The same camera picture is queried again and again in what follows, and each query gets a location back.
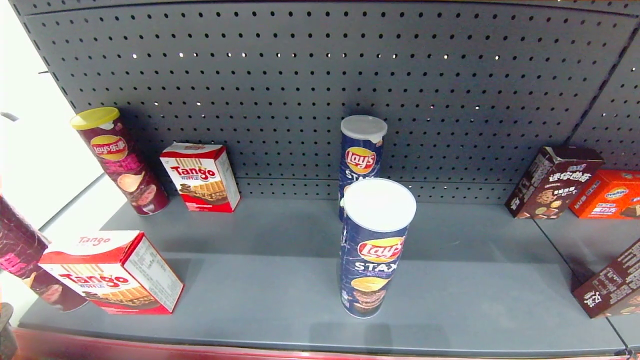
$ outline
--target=clear plastic lid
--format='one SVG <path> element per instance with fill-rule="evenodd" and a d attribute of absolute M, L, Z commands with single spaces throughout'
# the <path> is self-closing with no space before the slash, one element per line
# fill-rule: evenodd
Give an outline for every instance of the clear plastic lid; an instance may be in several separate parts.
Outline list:
<path fill-rule="evenodd" d="M 340 123 L 340 130 L 350 138 L 377 143 L 387 133 L 387 123 L 373 116 L 353 115 Z"/>
<path fill-rule="evenodd" d="M 413 194 L 395 181 L 370 177 L 344 192 L 344 211 L 356 224 L 389 233 L 409 225 L 415 215 Z"/>

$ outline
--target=nutrition label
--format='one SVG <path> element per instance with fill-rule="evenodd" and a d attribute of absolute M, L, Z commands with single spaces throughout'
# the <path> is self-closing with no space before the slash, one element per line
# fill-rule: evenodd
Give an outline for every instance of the nutrition label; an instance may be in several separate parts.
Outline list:
<path fill-rule="evenodd" d="M 145 238 L 124 265 L 160 304 L 173 311 L 182 283 Z"/>

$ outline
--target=chocolate wafer box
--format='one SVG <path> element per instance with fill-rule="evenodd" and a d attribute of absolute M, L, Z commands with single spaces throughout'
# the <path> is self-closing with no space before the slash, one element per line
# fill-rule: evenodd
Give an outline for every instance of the chocolate wafer box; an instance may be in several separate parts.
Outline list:
<path fill-rule="evenodd" d="M 141 231 L 57 241 L 39 265 L 109 314 L 170 314 L 184 286 Z"/>
<path fill-rule="evenodd" d="M 593 149 L 543 146 L 505 206 L 515 218 L 557 218 L 602 164 Z"/>
<path fill-rule="evenodd" d="M 640 172 L 598 170 L 570 209 L 579 218 L 640 219 Z"/>
<path fill-rule="evenodd" d="M 573 292 L 590 318 L 640 313 L 640 240 Z"/>
<path fill-rule="evenodd" d="M 190 211 L 235 210 L 240 193 L 224 146 L 174 143 L 160 160 Z"/>

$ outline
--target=cylindrical can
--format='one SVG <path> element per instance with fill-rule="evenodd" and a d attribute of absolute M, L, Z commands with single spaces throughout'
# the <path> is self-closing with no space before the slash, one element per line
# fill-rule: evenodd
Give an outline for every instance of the cylindrical can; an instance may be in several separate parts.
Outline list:
<path fill-rule="evenodd" d="M 167 206 L 166 192 L 144 163 L 118 109 L 83 111 L 71 119 L 71 126 L 139 215 L 155 214 Z"/>
<path fill-rule="evenodd" d="M 0 268 L 22 279 L 38 296 L 62 311 L 87 300 L 38 265 L 47 242 L 0 195 Z"/>
<path fill-rule="evenodd" d="M 340 299 L 349 314 L 370 318 L 380 310 L 415 209 L 409 189 L 387 179 L 363 179 L 345 193 Z"/>
<path fill-rule="evenodd" d="M 380 172 L 382 137 L 387 123 L 367 115 L 346 117 L 340 124 L 342 155 L 340 157 L 340 184 L 338 189 L 339 216 L 344 221 L 344 192 L 354 182 L 375 177 Z"/>

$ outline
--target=product packaging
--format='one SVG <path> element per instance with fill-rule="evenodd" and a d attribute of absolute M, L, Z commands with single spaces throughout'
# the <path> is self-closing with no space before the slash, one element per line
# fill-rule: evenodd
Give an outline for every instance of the product packaging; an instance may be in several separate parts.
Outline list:
<path fill-rule="evenodd" d="M 387 123 L 377 117 L 353 115 L 340 124 L 342 130 L 342 155 L 339 175 L 339 216 L 344 220 L 344 192 L 355 181 L 375 177 L 380 172 L 382 137 L 387 133 Z"/>
<path fill-rule="evenodd" d="M 570 208 L 579 218 L 640 219 L 640 172 L 598 170 Z"/>
<path fill-rule="evenodd" d="M 38 266 L 49 242 L 0 195 L 0 268 L 22 279 L 42 300 L 62 310 L 75 310 L 86 299 Z"/>
<path fill-rule="evenodd" d="M 109 314 L 170 314 L 183 288 L 141 231 L 99 231 L 54 244 L 40 266 Z"/>
<path fill-rule="evenodd" d="M 602 164 L 592 149 L 541 147 L 505 206 L 515 218 L 557 218 Z"/>
<path fill-rule="evenodd" d="M 166 192 L 144 163 L 118 109 L 83 111 L 71 119 L 71 126 L 139 215 L 155 214 L 167 206 Z"/>
<path fill-rule="evenodd" d="M 174 143 L 160 160 L 190 211 L 235 210 L 240 193 L 224 146 Z"/>
<path fill-rule="evenodd" d="M 573 292 L 590 318 L 640 313 L 640 240 Z"/>
<path fill-rule="evenodd" d="M 344 195 L 340 300 L 357 318 L 374 316 L 398 266 L 415 197 L 387 179 L 357 181 Z"/>

